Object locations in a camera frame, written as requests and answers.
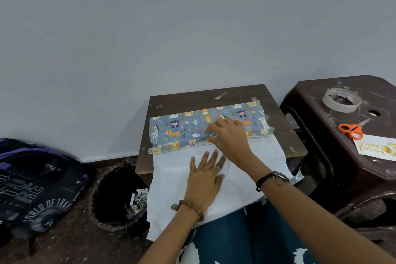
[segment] gold balloon print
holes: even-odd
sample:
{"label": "gold balloon print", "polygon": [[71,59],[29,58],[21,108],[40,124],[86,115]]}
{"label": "gold balloon print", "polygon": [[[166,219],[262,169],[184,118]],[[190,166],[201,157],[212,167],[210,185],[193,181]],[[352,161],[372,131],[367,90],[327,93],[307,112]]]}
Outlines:
{"label": "gold balloon print", "polygon": [[392,150],[388,146],[381,146],[382,150],[385,151],[386,153],[391,153]]}

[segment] wrapped gift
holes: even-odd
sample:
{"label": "wrapped gift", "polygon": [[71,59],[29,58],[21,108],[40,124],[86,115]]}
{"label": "wrapped gift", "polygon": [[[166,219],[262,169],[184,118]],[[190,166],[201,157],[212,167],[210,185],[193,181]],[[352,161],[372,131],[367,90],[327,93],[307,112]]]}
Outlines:
{"label": "wrapped gift", "polygon": [[206,142],[215,133],[206,133],[207,126],[216,119],[230,117],[243,123],[246,136],[259,137],[272,134],[274,128],[268,126],[265,112],[259,101],[214,107],[190,112],[176,113],[150,118],[150,141],[152,148],[149,153],[161,153],[210,144]]}

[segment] teal pants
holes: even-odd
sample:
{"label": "teal pants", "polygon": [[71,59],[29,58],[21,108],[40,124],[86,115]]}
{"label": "teal pants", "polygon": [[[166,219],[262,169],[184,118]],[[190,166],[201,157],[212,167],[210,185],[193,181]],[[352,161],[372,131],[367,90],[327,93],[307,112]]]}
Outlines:
{"label": "teal pants", "polygon": [[270,202],[196,227],[176,263],[319,264]]}

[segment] animal print wrapping paper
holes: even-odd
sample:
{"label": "animal print wrapping paper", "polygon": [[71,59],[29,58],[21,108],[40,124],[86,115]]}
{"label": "animal print wrapping paper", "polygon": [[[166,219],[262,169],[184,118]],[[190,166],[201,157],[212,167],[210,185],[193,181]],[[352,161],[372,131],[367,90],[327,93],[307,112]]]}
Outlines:
{"label": "animal print wrapping paper", "polygon": [[265,120],[265,112],[259,101],[151,117],[150,141],[153,147],[148,149],[148,153],[210,144],[206,139],[216,135],[213,132],[205,133],[204,129],[216,119],[226,117],[241,121],[248,138],[274,132],[274,128],[268,126]]}

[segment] wall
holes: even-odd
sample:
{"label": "wall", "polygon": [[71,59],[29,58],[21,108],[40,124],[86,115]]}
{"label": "wall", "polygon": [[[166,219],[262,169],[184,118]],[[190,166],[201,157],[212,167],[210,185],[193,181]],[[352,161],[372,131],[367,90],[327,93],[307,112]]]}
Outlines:
{"label": "wall", "polygon": [[396,0],[0,0],[0,134],[82,161],[136,154],[149,96],[373,74]]}

